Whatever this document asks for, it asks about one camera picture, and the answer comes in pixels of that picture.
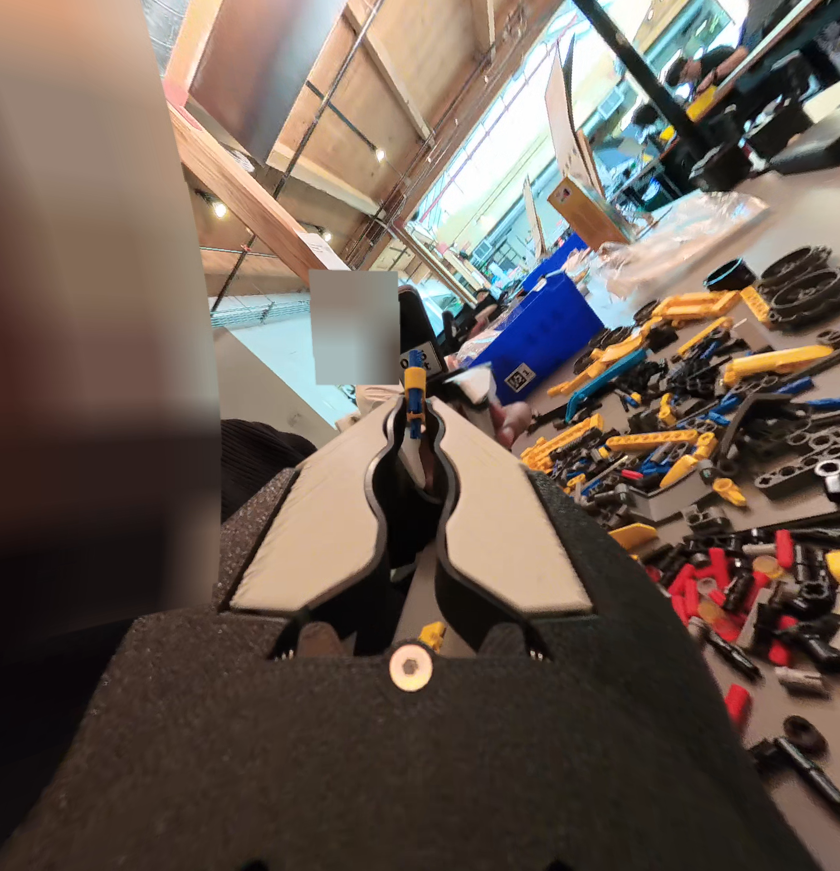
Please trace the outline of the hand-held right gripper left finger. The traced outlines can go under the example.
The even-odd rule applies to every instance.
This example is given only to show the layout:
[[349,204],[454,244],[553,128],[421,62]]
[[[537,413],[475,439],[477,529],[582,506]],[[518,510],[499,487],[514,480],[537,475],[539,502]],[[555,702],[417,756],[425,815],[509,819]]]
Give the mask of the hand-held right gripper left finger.
[[297,655],[320,623],[353,655],[380,655],[396,631],[390,534],[405,473],[404,401],[389,398],[299,468],[234,585],[230,612],[282,621],[272,655]]

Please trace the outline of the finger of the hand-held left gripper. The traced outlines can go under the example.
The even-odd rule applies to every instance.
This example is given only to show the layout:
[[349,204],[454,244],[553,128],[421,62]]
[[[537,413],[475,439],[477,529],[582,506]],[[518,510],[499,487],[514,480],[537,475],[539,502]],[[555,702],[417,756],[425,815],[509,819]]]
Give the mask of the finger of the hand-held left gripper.
[[356,405],[357,410],[337,420],[338,428],[350,428],[363,417],[369,415],[382,404],[396,396],[402,395],[402,386],[397,385],[357,385]]
[[458,368],[447,377],[447,404],[466,415],[488,413],[496,398],[496,384],[490,364]]

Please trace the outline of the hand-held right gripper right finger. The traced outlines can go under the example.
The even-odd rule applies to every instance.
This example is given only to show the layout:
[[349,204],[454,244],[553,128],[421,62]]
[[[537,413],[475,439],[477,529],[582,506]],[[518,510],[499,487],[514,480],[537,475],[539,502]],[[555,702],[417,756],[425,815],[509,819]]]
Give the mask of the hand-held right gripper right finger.
[[428,410],[444,473],[434,592],[445,623],[475,653],[511,626],[525,655],[551,655],[539,623],[593,605],[530,471],[443,401]]

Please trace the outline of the yellow beam with blue pins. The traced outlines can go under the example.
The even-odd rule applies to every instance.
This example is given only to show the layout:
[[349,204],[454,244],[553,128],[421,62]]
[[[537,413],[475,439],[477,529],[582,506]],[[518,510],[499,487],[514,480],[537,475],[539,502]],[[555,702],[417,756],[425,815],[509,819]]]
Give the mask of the yellow beam with blue pins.
[[412,441],[420,441],[424,432],[426,373],[423,351],[410,350],[404,370],[404,400],[408,435]]

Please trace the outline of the person's left forearm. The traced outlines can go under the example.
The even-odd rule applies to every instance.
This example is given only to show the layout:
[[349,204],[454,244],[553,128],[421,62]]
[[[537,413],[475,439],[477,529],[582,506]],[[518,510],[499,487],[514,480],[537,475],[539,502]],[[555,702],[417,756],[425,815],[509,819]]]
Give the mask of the person's left forearm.
[[222,419],[220,432],[222,524],[274,477],[317,451],[304,437],[259,421]]

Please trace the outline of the person's left hand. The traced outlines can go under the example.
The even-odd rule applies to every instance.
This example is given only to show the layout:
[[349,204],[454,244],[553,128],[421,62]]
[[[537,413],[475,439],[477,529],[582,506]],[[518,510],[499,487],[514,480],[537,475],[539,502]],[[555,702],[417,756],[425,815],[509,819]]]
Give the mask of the person's left hand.
[[523,435],[532,422],[532,409],[522,401],[509,405],[494,401],[491,403],[490,417],[498,443],[505,449],[511,450],[515,441]]

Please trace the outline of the blue storage bin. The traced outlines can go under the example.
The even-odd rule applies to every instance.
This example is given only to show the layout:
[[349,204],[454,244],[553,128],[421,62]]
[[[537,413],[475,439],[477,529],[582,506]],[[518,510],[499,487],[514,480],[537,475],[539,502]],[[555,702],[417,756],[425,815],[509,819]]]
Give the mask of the blue storage bin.
[[556,248],[550,255],[538,263],[523,279],[523,289],[531,291],[540,280],[548,274],[554,274],[561,271],[567,258],[574,252],[584,252],[589,249],[588,245],[578,236],[571,234],[567,238],[563,238],[562,244]]
[[602,328],[575,283],[557,271],[526,294],[502,324],[465,343],[458,365],[489,366],[503,404],[525,401]]

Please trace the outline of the teal curved panel piece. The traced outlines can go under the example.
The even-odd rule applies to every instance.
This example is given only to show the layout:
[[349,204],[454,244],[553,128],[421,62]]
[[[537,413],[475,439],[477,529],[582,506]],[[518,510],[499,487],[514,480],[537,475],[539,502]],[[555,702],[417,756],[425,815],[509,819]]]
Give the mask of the teal curved panel piece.
[[643,348],[637,349],[631,354],[627,354],[616,362],[611,363],[603,372],[600,372],[599,375],[591,377],[587,383],[578,387],[571,394],[571,397],[567,402],[565,422],[571,422],[574,420],[579,409],[589,398],[598,394],[603,387],[606,387],[617,377],[642,364],[645,359],[646,350]]

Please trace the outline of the pile of loose building pieces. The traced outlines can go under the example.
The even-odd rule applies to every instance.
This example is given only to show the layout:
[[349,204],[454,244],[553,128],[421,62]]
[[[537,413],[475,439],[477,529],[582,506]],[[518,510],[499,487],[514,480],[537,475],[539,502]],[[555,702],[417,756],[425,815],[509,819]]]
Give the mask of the pile of loose building pieces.
[[744,735],[766,679],[801,707],[840,690],[840,311],[796,332],[742,260],[702,292],[651,299],[597,333],[566,398],[621,357],[645,361],[535,416],[522,454],[625,547],[677,626],[727,670]]

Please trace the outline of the cardboard box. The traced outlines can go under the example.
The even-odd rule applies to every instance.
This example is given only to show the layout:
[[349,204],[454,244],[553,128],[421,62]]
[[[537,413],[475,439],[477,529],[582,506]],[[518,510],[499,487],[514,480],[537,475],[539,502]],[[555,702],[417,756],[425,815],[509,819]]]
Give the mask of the cardboard box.
[[555,50],[545,91],[553,149],[562,180],[548,202],[593,251],[603,245],[631,245],[635,226],[606,198],[588,138],[575,123],[571,101],[574,43],[567,53]]

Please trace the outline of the clear plastic bag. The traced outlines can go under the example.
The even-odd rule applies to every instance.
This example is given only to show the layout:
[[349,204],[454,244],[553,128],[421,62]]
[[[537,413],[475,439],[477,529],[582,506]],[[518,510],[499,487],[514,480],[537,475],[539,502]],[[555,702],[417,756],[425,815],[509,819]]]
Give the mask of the clear plastic bag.
[[608,242],[587,262],[590,289],[620,299],[671,287],[721,247],[762,222],[763,200],[741,192],[696,192],[676,201],[632,243]]

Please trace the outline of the black metal pole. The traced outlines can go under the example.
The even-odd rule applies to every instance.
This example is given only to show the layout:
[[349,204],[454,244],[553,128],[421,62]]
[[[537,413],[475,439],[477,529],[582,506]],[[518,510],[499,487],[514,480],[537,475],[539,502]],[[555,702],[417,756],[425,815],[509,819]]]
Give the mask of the black metal pole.
[[685,109],[659,81],[647,62],[602,8],[600,2],[574,1],[573,4],[589,21],[591,27],[596,30],[616,58],[622,61],[627,72],[634,77],[668,124],[674,127],[678,141],[682,142],[696,161],[704,158],[712,148],[708,135],[688,117]]

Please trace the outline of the black toy wheel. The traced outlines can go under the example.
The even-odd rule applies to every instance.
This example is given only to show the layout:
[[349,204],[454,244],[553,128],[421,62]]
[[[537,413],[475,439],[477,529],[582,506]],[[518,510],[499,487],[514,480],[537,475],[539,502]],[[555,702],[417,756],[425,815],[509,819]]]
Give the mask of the black toy wheel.
[[760,281],[763,284],[774,284],[812,273],[826,267],[830,255],[831,249],[826,245],[797,248],[770,264],[762,272]]
[[772,330],[796,332],[840,311],[840,269],[805,274],[769,296],[768,325]]

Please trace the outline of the black flat case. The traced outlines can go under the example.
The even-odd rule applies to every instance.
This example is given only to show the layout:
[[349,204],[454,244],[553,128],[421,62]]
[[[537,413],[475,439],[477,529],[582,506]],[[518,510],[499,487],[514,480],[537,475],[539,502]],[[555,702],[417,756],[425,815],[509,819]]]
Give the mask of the black flat case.
[[782,176],[840,167],[840,108],[797,136],[768,166]]

